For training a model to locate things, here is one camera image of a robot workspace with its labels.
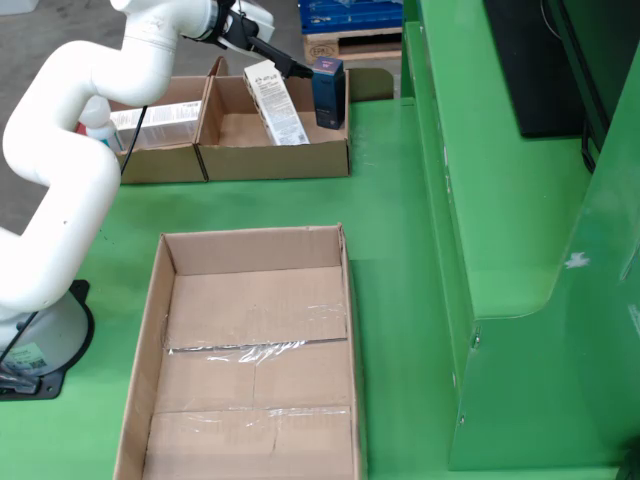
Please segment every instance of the dark blue box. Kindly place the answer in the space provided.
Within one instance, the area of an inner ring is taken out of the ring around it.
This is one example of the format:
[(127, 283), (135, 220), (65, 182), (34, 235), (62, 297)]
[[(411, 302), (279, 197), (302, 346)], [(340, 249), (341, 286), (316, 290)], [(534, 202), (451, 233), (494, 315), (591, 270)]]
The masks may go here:
[(339, 130), (344, 122), (346, 76), (342, 60), (318, 57), (313, 65), (313, 102), (319, 127)]

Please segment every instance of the cardboard box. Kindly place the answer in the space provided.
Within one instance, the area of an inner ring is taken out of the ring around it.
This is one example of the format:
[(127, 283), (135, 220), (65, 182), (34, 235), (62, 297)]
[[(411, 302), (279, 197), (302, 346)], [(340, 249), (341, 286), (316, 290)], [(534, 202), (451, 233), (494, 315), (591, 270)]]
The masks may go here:
[(165, 235), (114, 479), (366, 477), (342, 228)]
[[(311, 80), (290, 78), (286, 85), (310, 145), (271, 145), (242, 77), (227, 76), (219, 58), (208, 77), (174, 77), (155, 105), (202, 99), (192, 145), (136, 149), (123, 183), (320, 178), (348, 176), (352, 101), (393, 98), (393, 77), (381, 69), (347, 71), (346, 120), (340, 130), (318, 127)], [(130, 107), (113, 104), (114, 109)]]

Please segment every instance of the white box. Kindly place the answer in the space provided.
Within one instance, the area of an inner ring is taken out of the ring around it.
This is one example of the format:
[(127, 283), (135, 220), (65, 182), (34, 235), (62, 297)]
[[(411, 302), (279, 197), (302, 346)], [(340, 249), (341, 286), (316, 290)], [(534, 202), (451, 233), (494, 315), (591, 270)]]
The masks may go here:
[(307, 137), (282, 75), (270, 60), (244, 69), (249, 93), (273, 145), (307, 145)]
[[(136, 148), (152, 149), (192, 143), (198, 128), (202, 101), (149, 107), (142, 122)], [(118, 138), (127, 150), (140, 120), (141, 108), (111, 113)]]
[(40, 0), (0, 0), (0, 15), (33, 12)]

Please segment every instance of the box compartment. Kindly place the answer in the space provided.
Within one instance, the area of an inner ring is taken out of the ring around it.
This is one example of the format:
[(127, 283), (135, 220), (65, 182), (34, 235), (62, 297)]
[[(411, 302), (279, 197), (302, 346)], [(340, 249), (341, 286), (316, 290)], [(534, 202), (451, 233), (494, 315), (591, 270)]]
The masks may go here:
[(211, 180), (349, 175), (348, 115), (340, 130), (318, 127), (311, 80), (285, 83), (310, 145), (273, 146), (244, 79), (212, 79), (197, 138)]

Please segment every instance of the gray floor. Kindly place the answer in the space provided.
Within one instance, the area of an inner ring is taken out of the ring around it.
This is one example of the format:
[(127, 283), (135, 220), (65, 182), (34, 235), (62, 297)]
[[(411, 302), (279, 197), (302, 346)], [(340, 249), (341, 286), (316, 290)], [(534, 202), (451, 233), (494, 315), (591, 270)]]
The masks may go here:
[[(260, 0), (258, 3), (275, 16), (277, 30), (272, 43), (303, 60), (297, 0)], [(41, 0), (33, 13), (0, 17), (0, 131), (4, 132), (22, 94), (57, 47), (71, 40), (88, 40), (119, 48), (124, 23), (124, 15), (113, 10), (108, 0)], [(205, 74), (221, 53), (210, 45), (181, 40), (175, 74)], [(251, 59), (238, 54), (225, 57), (231, 74), (235, 75), (252, 63)], [(387, 68), (399, 79), (398, 61), (367, 64)], [(43, 187), (19, 178), (9, 169), (4, 157), (0, 159), (0, 226), (22, 233), (44, 194)]]

